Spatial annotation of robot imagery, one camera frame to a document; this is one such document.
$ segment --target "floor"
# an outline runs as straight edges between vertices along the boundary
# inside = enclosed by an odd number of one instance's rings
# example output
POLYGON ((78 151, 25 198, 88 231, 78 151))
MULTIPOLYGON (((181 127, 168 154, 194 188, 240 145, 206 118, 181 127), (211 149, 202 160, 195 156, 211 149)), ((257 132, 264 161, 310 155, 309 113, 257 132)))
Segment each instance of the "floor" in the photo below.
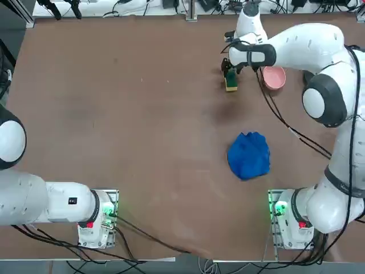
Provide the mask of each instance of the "floor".
MULTIPOLYGON (((33 8, 35 0, 24 1, 29 10, 33 8)), ((9 11, 4 6, 0 5, 0 37, 8 46, 12 54, 17 57, 23 36, 25 33, 25 23, 18 18, 15 14, 9 11)), ((166 262, 148 262, 140 269, 146 273, 200 273, 197 257, 193 255, 181 255, 176 258, 174 263, 166 262)), ((81 265, 80 262, 71 262, 75 267, 81 265)), ((220 263, 222 273, 234 273, 234 270, 242 266, 242 263, 220 263)), ((122 261, 108 262, 106 265, 86 264, 82 271, 87 274, 92 273, 116 273, 126 269, 128 265, 122 261)), ((364 272, 365 264, 337 264, 337 263, 324 263, 323 265, 313 265, 310 267, 288 267, 280 270, 272 270, 272 274, 281 273, 297 273, 297 274, 340 274, 351 273, 360 274, 364 272)), ((250 265, 245 268, 241 273, 257 273, 258 268, 250 265)), ((64 261, 0 261, 0 274, 3 273, 38 273, 38 274, 67 274, 74 273, 74 271, 64 261)), ((132 269, 128 273, 139 273, 132 269)))

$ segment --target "red button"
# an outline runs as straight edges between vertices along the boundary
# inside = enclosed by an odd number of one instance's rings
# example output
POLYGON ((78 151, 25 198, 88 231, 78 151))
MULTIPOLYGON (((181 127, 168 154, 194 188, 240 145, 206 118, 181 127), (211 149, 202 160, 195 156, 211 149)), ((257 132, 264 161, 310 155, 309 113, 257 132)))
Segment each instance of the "red button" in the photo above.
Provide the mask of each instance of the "red button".
POLYGON ((299 228, 306 227, 306 223, 304 221, 300 221, 298 224, 299 224, 299 228))

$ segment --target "green indicator light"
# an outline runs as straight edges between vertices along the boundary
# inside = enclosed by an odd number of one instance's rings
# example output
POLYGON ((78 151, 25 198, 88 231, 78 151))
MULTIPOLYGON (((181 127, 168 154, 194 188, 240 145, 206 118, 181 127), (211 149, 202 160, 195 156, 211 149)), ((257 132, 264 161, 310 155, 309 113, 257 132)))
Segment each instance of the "green indicator light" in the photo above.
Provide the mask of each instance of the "green indicator light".
POLYGON ((285 214, 285 211, 286 211, 286 207, 287 207, 287 203, 286 202, 278 201, 275 204, 275 213, 276 213, 276 216, 284 215, 285 214))

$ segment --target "pink bowl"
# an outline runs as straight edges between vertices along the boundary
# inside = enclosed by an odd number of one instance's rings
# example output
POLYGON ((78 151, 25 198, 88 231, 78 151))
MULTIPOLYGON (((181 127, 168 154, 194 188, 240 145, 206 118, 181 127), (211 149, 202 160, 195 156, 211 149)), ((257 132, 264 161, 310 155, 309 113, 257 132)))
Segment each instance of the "pink bowl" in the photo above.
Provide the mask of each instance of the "pink bowl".
POLYGON ((270 90, 278 90, 285 84, 286 76, 282 67, 264 67, 262 76, 266 87, 270 90))

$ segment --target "white cable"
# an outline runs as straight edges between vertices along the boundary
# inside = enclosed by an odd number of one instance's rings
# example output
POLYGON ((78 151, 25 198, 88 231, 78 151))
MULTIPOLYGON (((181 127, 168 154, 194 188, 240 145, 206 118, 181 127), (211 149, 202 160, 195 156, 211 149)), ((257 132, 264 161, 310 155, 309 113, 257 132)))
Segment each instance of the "white cable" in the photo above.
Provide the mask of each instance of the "white cable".
POLYGON ((123 13, 118 13, 118 11, 117 10, 115 10, 115 13, 117 13, 117 14, 107 14, 107 15, 105 15, 105 16, 103 16, 103 18, 107 18, 107 17, 120 17, 120 16, 123 16, 123 15, 125 15, 125 14, 128 14, 128 13, 136 13, 137 11, 143 11, 145 8, 146 8, 146 6, 147 5, 150 5, 152 2, 154 2, 155 0, 150 0, 149 2, 147 2, 146 3, 146 5, 144 5, 144 6, 141 6, 141 7, 138 7, 138 8, 136 8, 136 9, 134 9, 134 10, 126 10, 125 12, 123 12, 123 13))
POLYGON ((207 260, 204 264, 204 273, 205 274, 213 274, 213 268, 214 268, 214 262, 213 260, 207 260), (210 265, 210 267, 206 267, 206 264, 209 262, 209 261, 212 261, 212 264, 210 265))
POLYGON ((199 266, 199 270, 200 270, 200 273, 201 274, 217 274, 217 271, 218 271, 218 264, 217 263, 214 263, 213 260, 211 259, 207 259, 205 261, 205 264, 204 264, 204 270, 201 269, 201 265, 200 265, 200 258, 198 257, 198 266, 199 266))

